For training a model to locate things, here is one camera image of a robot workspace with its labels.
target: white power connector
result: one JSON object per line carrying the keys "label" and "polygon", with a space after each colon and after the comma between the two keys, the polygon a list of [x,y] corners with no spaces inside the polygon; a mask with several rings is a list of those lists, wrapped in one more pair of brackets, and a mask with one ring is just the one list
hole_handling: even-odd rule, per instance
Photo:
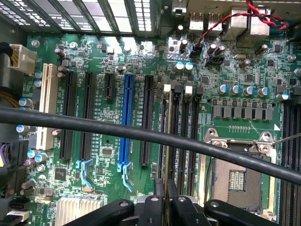
{"label": "white power connector", "polygon": [[17,66],[12,66],[10,64],[10,59],[8,59],[8,67],[34,76],[37,54],[23,45],[10,44],[9,46],[15,49],[15,51],[18,51],[19,55],[17,57]]}

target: power connector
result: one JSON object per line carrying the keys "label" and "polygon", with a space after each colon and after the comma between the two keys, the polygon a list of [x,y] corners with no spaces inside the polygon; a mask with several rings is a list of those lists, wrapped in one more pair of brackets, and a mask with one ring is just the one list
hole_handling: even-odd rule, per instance
{"label": "power connector", "polygon": [[37,54],[23,45],[10,44],[9,46],[14,51],[14,63],[11,65],[9,59],[8,67],[23,73],[27,73],[30,76],[34,76]]}

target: motherboard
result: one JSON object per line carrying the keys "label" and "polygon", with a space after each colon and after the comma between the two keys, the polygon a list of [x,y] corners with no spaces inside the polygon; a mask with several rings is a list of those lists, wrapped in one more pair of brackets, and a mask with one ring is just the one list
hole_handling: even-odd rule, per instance
{"label": "motherboard", "polygon": [[[27,110],[135,126],[204,141],[278,165],[284,107],[301,50],[282,35],[255,48],[206,38],[195,58],[187,35],[166,39],[33,35],[34,76],[24,79]],[[219,199],[279,221],[280,181],[188,150],[55,128],[26,128],[30,222],[61,226],[117,199],[153,194],[156,178],[200,205]]]}

